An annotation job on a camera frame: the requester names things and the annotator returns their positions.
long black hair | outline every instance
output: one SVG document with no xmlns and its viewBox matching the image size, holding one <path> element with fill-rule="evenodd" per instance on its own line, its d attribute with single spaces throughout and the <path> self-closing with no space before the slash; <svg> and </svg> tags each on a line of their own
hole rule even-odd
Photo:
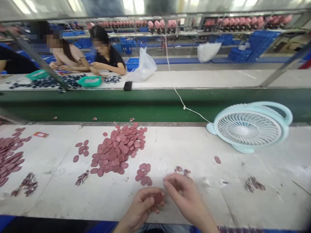
<svg viewBox="0 0 311 233">
<path fill-rule="evenodd" d="M 91 33 L 92 40 L 94 39 L 98 40 L 105 45 L 110 44 L 110 37 L 108 36 L 108 33 L 103 27 L 96 25 L 91 28 L 90 33 Z"/>
<path fill-rule="evenodd" d="M 53 35 L 54 39 L 58 39 L 62 43 L 64 54 L 66 55 L 66 57 L 68 57 L 73 62 L 77 62 L 77 60 L 74 59 L 70 51 L 71 43 L 69 43 L 65 39 L 60 39 L 59 35 L 57 35 L 53 30 L 50 29 L 50 25 L 47 21 L 32 22 L 30 28 L 31 28 L 31 31 L 32 32 L 34 31 L 34 34 L 38 36 L 38 39 L 40 41 L 43 41 L 44 43 L 46 43 L 47 35 Z"/>
</svg>

black shirt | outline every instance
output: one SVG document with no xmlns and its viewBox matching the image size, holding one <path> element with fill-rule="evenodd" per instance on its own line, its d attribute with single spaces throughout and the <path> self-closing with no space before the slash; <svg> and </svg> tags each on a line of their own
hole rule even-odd
<svg viewBox="0 0 311 233">
<path fill-rule="evenodd" d="M 28 58 L 2 46 L 0 46 L 0 60 L 6 60 L 4 70 L 8 74 L 32 73 L 38 70 Z"/>
<path fill-rule="evenodd" d="M 96 53 L 96 59 L 95 62 L 100 62 L 100 63 L 104 63 L 113 67 L 118 67 L 117 64 L 118 63 L 122 63 L 124 65 L 125 68 L 125 63 L 121 57 L 121 55 L 118 53 L 118 51 L 113 47 L 110 46 L 110 59 L 109 61 L 100 53 Z"/>
</svg>

desk fan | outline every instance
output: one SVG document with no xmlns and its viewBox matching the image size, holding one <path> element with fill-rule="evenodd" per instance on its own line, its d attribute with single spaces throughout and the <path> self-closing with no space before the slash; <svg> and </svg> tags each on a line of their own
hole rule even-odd
<svg viewBox="0 0 311 233">
<path fill-rule="evenodd" d="M 285 113 L 285 118 L 273 110 Z M 293 121 L 291 111 L 282 104 L 269 101 L 237 104 L 222 110 L 207 130 L 232 144 L 241 153 L 253 153 L 257 147 L 273 145 L 288 136 Z"/>
</svg>

white workbench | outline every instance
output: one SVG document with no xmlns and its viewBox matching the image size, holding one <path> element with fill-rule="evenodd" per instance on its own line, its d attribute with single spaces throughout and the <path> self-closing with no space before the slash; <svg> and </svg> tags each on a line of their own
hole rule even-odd
<svg viewBox="0 0 311 233">
<path fill-rule="evenodd" d="M 0 137 L 8 137 L 18 126 L 0 126 Z M 311 127 L 292 127 L 289 137 L 278 145 L 241 154 L 204 127 L 148 127 L 144 150 L 129 158 L 124 175 L 90 174 L 85 183 L 75 186 L 79 175 L 91 169 L 91 155 L 114 127 L 29 125 L 22 137 L 35 132 L 20 148 L 25 162 L 19 172 L 11 173 L 0 188 L 0 214 L 118 221 L 127 211 L 140 182 L 135 181 L 139 164 L 150 163 L 148 174 L 154 187 L 163 188 L 162 178 L 176 166 L 191 170 L 217 225 L 274 229 L 304 229 L 311 210 Z M 75 144 L 89 140 L 88 157 L 77 163 Z M 39 182 L 30 196 L 10 197 L 27 173 L 34 172 Z M 248 177 L 255 176 L 266 191 L 252 194 L 244 188 Z M 148 222 L 186 224 L 168 197 L 159 215 Z"/>
<path fill-rule="evenodd" d="M 229 87 L 254 87 L 260 85 L 268 78 L 274 70 L 211 70 L 211 71 L 158 71 L 149 79 L 141 83 L 133 83 L 132 89 L 162 89 L 162 88 L 229 88 Z M 311 87 L 309 70 L 288 70 L 270 87 Z M 115 73 L 103 73 L 109 76 L 117 75 Z M 102 82 L 99 87 L 123 89 L 129 74 L 121 76 L 119 83 L 106 84 Z M 5 80 L 0 81 L 0 91 L 11 91 L 9 87 L 14 83 L 30 83 L 30 80 L 23 74 L 12 75 Z M 19 87 L 13 91 L 20 90 L 58 90 L 55 88 L 36 88 Z"/>
</svg>

